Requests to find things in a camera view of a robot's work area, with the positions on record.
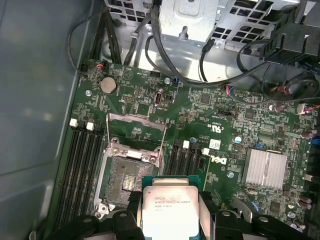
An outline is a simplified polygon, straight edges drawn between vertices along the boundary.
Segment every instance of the chipset heatsink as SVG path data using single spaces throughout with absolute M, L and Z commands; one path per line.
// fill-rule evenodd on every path
M 286 155 L 250 148 L 246 153 L 242 183 L 281 190 L 286 166 Z

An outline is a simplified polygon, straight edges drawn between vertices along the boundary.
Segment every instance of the chip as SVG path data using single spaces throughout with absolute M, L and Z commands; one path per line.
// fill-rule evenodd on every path
M 200 103 L 209 105 L 210 104 L 210 100 L 211 100 L 211 95 L 202 94 L 201 95 L 201 99 L 200 99 Z
M 272 201 L 271 204 L 270 204 L 270 212 L 279 213 L 280 212 L 280 207 L 281 207 L 280 202 Z
M 244 118 L 253 120 L 255 118 L 255 113 L 256 113 L 255 110 L 247 109 L 245 110 Z
M 293 124 L 293 129 L 294 130 L 299 130 L 300 129 L 300 125 L 297 124 L 297 123 Z

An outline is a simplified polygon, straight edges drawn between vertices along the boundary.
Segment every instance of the capacitor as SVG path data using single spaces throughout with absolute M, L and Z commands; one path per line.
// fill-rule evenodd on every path
M 247 188 L 246 192 L 251 195 L 258 195 L 258 191 L 253 188 Z
M 312 128 L 307 128 L 307 129 L 305 130 L 305 132 L 306 132 L 306 133 L 311 133 L 311 134 L 313 134 L 313 135 L 316 135 L 316 134 L 318 133 L 318 130 L 312 129 Z
M 293 223 L 300 229 L 305 230 L 307 227 L 298 219 L 293 220 Z
M 308 209 L 310 210 L 312 208 L 312 206 L 304 201 L 299 201 L 298 202 L 298 205 L 301 207 L 301 208 L 304 208 L 304 209 Z
M 313 133 L 311 133 L 311 132 L 303 132 L 303 133 L 301 133 L 301 135 L 300 135 L 302 138 L 304 138 L 304 139 L 312 139 L 315 135 L 313 134 Z
M 300 196 L 299 196 L 299 200 L 304 201 L 304 202 L 307 203 L 307 204 L 311 204 L 311 203 L 312 203 L 311 198 L 309 198 L 309 197 L 307 197 L 307 196 L 304 196 L 304 195 L 300 195 Z
M 287 216 L 290 219 L 295 219 L 296 218 L 296 214 L 293 211 L 288 212 Z
M 288 224 L 293 229 L 297 229 L 298 228 L 297 225 L 295 225 L 292 221 L 287 221 L 286 224 Z
M 235 143 L 235 144 L 240 144 L 242 142 L 242 138 L 240 136 L 235 136 L 232 141 Z

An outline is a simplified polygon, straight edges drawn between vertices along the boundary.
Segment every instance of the black memory slot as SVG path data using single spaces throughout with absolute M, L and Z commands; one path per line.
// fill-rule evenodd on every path
M 84 160 L 84 171 L 82 172 L 82 178 L 79 184 L 79 198 L 78 201 L 76 202 L 76 209 L 77 211 L 74 212 L 74 217 L 80 216 L 80 215 L 85 215 L 86 213 L 84 212 L 84 201 L 86 200 L 86 188 L 88 186 L 88 181 L 89 177 L 88 175 L 90 174 L 91 171 L 91 166 L 92 166 L 92 152 L 94 152 L 95 144 L 96 144 L 96 135 L 91 134 L 90 135 L 90 140 L 89 140 L 89 148 L 86 150 L 86 157 Z
M 64 222 L 65 224 L 73 219 L 73 212 L 75 210 L 75 204 L 77 201 L 77 196 L 79 194 L 78 184 L 79 184 L 79 179 L 80 179 L 80 175 L 81 175 L 81 169 L 84 164 L 83 158 L 86 153 L 88 141 L 89 141 L 89 134 L 87 131 L 84 131 L 81 145 L 79 145 L 79 151 L 78 151 L 78 155 L 77 155 L 77 159 L 76 159 L 76 165 L 75 165 L 75 168 L 73 169 L 73 177 L 70 179 L 70 181 L 71 181 L 71 185 L 70 185 L 71 195 L 68 199 L 68 204 L 67 204 L 68 207 L 67 207 L 67 212 L 65 214 L 65 222 Z
M 80 210 L 79 207 L 84 195 L 83 188 L 86 184 L 86 177 L 88 174 L 87 169 L 90 161 L 89 157 L 93 147 L 93 143 L 94 143 L 94 135 L 92 133 L 88 133 L 87 142 L 85 143 L 84 151 L 81 158 L 80 169 L 77 175 L 77 182 L 75 186 L 76 195 L 74 196 L 74 202 L 72 204 L 73 208 L 71 209 L 72 211 L 70 211 L 70 214 L 69 214 L 71 219 L 74 219 L 79 215 L 79 210 Z
M 200 163 L 200 158 L 201 158 L 201 151 L 199 149 L 196 150 L 196 155 L 194 158 L 194 162 L 191 163 L 188 175 L 196 175 L 197 169 L 199 167 L 199 163 Z
M 184 173 L 184 164 L 186 163 L 186 156 L 188 155 L 188 148 L 183 148 L 181 151 L 181 154 L 179 156 L 179 162 L 178 162 L 178 166 L 177 166 L 177 171 L 176 171 L 176 175 L 185 175 Z
M 66 183 L 67 186 L 65 189 L 67 193 L 63 202 L 63 208 L 60 216 L 61 221 L 60 221 L 59 227 L 62 227 L 69 221 L 68 213 L 70 212 L 70 209 L 72 207 L 72 199 L 73 199 L 72 195 L 73 195 L 74 185 L 75 185 L 75 174 L 77 172 L 77 169 L 80 166 L 79 158 L 82 155 L 82 152 L 84 150 L 83 145 L 86 142 L 86 135 L 87 134 L 85 131 L 80 132 L 79 139 L 77 141 L 76 148 L 75 148 L 75 154 L 71 160 L 72 161 L 71 170 L 69 173 L 69 177 L 67 179 L 67 183 Z
M 103 144 L 102 144 L 102 140 L 103 140 L 103 136 L 99 135 L 97 136 L 97 144 L 95 145 L 94 151 L 92 152 L 92 160 L 93 160 L 93 164 L 90 165 L 91 170 L 90 175 L 89 175 L 89 180 L 88 180 L 88 185 L 86 187 L 86 196 L 85 196 L 85 201 L 83 204 L 83 209 L 86 211 L 89 207 L 89 200 L 90 200 L 90 195 L 91 195 L 91 191 L 93 190 L 94 186 L 94 179 L 95 179 L 95 172 L 98 166 L 98 158 L 100 155 L 100 152 L 102 150 Z
M 68 194 L 66 191 L 67 179 L 69 179 L 69 174 L 70 174 L 70 171 L 72 168 L 72 161 L 69 161 L 69 160 L 74 157 L 75 152 L 76 152 L 77 142 L 79 140 L 80 131 L 74 130 L 74 129 L 72 129 L 72 130 L 73 130 L 73 134 L 72 134 L 72 139 L 71 139 L 71 146 L 70 146 L 70 149 L 68 152 L 68 157 L 67 157 L 68 161 L 66 164 L 66 168 L 64 170 L 64 176 L 63 176 L 63 180 L 62 180 L 62 185 L 61 185 L 61 190 L 60 190 L 60 195 L 59 195 L 59 200 L 58 200 L 58 205 L 57 205 L 58 209 L 57 209 L 57 212 L 55 215 L 55 220 L 54 220 L 54 222 L 55 222 L 54 230 L 58 229 L 59 225 L 60 225 L 61 212 L 64 207 L 64 199 L 66 197 L 66 194 Z
M 190 147 L 191 154 L 189 155 L 188 162 L 187 162 L 187 175 L 192 175 L 195 169 L 197 155 L 198 155 L 198 144 L 192 143 Z
M 178 154 L 179 154 L 180 145 L 181 145 L 180 140 L 174 140 L 171 154 L 170 154 L 169 164 L 166 169 L 166 174 L 168 174 L 168 175 L 171 175 L 173 172 L 173 167 L 174 167 L 175 161 L 176 161 Z

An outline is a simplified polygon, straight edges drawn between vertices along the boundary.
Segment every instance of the integrated circuit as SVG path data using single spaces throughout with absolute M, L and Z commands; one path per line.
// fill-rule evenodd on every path
M 280 207 L 281 207 L 281 203 L 280 202 L 276 202 L 276 201 L 272 201 L 270 203 L 270 212 L 272 213 L 279 213 L 280 212 Z
M 255 118 L 255 113 L 256 113 L 255 110 L 247 109 L 247 110 L 245 110 L 244 118 L 249 119 L 249 120 L 253 120 Z
M 211 95 L 209 94 L 202 94 L 200 98 L 200 103 L 201 104 L 206 104 L 209 105 L 211 101 Z

